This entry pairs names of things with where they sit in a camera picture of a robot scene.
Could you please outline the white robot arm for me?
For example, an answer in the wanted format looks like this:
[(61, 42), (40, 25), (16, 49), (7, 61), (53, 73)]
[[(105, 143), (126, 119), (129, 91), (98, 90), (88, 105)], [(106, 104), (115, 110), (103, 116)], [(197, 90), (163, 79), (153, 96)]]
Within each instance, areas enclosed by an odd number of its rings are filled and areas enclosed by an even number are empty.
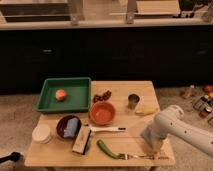
[(170, 105), (157, 113), (142, 136), (154, 151), (159, 151), (168, 134), (174, 135), (213, 157), (213, 133), (191, 126), (181, 120), (184, 111)]

